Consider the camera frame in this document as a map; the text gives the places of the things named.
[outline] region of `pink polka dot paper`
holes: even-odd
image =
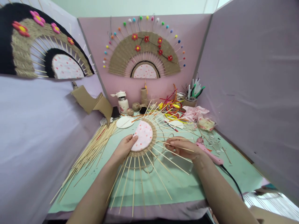
[[[84,78],[80,65],[64,54],[58,54],[53,58],[52,68],[57,79]]]
[[[131,151],[137,152],[146,148],[152,141],[153,138],[152,127],[145,121],[140,121],[134,133],[134,136],[135,135],[138,135],[138,140],[133,145]]]
[[[156,71],[148,64],[140,65],[134,72],[134,78],[157,78]]]

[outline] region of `black cable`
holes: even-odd
[[[227,172],[227,174],[231,177],[231,179],[233,179],[233,181],[235,182],[235,184],[236,184],[236,186],[237,186],[237,188],[238,188],[238,190],[239,190],[239,192],[240,192],[240,194],[241,194],[242,200],[244,201],[242,192],[241,192],[241,190],[240,190],[240,188],[239,188],[239,185],[237,184],[236,180],[233,178],[233,176],[227,171],[227,169],[226,169],[223,165],[220,165],[220,166],[221,166],[221,168],[222,168],[224,171]]]

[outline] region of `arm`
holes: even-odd
[[[175,154],[191,159],[202,182],[208,203],[220,224],[257,224],[245,203],[217,170],[215,164],[194,143],[169,138],[166,147]]]
[[[108,206],[106,201],[115,181],[118,167],[123,163],[137,139],[138,136],[128,135],[121,140],[75,208],[67,224],[99,224],[103,221]]]

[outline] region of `cardboard tube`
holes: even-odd
[[[146,93],[146,88],[141,88],[141,104],[146,104],[147,105],[147,93]]]
[[[183,106],[196,107],[196,102],[197,102],[196,98],[191,97],[191,100],[188,100],[188,98],[186,97],[183,102]]]

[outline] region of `cardboard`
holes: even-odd
[[[105,116],[109,125],[113,107],[102,93],[95,99],[86,91],[84,86],[80,86],[73,90],[71,94],[88,114],[93,110],[99,110]]]
[[[250,208],[250,211],[252,212],[255,218],[263,219],[262,224],[299,224],[299,222],[295,220],[277,215],[275,213],[269,212],[256,206],[252,206]]]

